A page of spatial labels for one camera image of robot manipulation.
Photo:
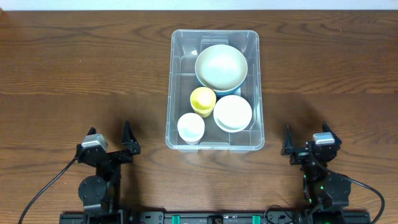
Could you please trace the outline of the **cream white cup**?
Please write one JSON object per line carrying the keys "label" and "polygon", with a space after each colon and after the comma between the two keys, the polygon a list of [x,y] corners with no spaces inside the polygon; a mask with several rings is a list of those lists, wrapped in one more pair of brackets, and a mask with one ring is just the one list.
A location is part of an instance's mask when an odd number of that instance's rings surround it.
{"label": "cream white cup", "polygon": [[177,129],[181,138],[202,138],[205,123],[203,118],[196,113],[186,113],[179,118]]}

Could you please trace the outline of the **light blue cup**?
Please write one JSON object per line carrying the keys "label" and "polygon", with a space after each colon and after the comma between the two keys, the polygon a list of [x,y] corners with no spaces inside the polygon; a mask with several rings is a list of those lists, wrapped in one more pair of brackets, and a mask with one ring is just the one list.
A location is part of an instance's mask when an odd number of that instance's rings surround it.
{"label": "light blue cup", "polygon": [[201,138],[182,138],[182,140],[189,145],[194,145],[194,144],[198,144],[200,142]]}

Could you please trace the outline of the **white small bowl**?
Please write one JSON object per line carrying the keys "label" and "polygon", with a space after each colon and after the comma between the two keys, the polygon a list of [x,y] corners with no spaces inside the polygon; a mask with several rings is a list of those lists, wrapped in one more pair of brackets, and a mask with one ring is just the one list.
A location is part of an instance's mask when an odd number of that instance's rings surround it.
{"label": "white small bowl", "polygon": [[228,95],[220,98],[213,110],[216,125],[227,133],[244,130],[252,118],[252,108],[242,97]]}

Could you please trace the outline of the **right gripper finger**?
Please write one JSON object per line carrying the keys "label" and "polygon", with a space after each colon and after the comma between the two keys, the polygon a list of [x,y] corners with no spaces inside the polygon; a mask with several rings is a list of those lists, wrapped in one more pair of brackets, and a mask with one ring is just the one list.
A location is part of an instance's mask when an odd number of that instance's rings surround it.
{"label": "right gripper finger", "polygon": [[281,155],[282,156],[288,156],[291,155],[294,152],[294,145],[292,142],[292,137],[290,133],[290,129],[288,126],[285,127],[285,138],[282,144],[282,150],[281,150]]}
{"label": "right gripper finger", "polygon": [[324,121],[322,122],[322,131],[324,133],[332,133],[332,130],[330,129],[329,125]]}

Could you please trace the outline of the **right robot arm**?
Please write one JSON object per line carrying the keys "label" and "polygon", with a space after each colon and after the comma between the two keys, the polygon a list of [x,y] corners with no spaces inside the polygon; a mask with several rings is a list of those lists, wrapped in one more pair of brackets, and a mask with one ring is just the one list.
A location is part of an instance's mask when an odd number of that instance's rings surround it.
{"label": "right robot arm", "polygon": [[281,154],[290,157],[291,165],[301,166],[304,198],[310,202],[309,208],[294,213],[294,223],[345,222],[343,208],[349,205],[351,182],[326,169],[341,144],[326,122],[322,123],[322,132],[315,133],[304,147],[293,145],[290,129],[286,128]]}

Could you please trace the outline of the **yellow cup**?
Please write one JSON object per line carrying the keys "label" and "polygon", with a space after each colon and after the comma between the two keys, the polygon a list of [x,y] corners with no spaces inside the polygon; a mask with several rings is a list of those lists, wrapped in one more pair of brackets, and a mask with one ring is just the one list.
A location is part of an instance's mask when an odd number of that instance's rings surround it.
{"label": "yellow cup", "polygon": [[201,116],[202,118],[209,117],[209,115],[212,113],[214,107],[215,106],[210,106],[210,107],[195,106],[195,105],[192,106],[194,112],[197,115]]}
{"label": "yellow cup", "polygon": [[198,87],[192,91],[190,103],[195,110],[210,110],[216,103],[215,92],[207,87]]}

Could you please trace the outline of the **cream beige bowl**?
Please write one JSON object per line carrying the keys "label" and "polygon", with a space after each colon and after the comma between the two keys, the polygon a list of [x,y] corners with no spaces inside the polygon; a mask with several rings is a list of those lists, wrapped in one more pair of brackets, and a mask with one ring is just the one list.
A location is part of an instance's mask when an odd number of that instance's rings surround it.
{"label": "cream beige bowl", "polygon": [[216,90],[230,90],[248,74],[244,55],[230,45],[212,45],[203,50],[195,62],[195,75]]}

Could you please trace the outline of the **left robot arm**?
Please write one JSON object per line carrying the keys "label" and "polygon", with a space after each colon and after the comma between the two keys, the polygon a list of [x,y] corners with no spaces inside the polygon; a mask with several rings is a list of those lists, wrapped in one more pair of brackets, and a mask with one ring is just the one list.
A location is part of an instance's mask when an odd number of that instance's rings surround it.
{"label": "left robot arm", "polygon": [[84,223],[136,223],[131,210],[119,204],[121,166],[132,163],[133,156],[141,153],[128,121],[124,123],[121,143],[123,150],[108,152],[107,141],[92,127],[82,143],[76,146],[77,162],[96,169],[96,174],[82,180],[78,188]]}

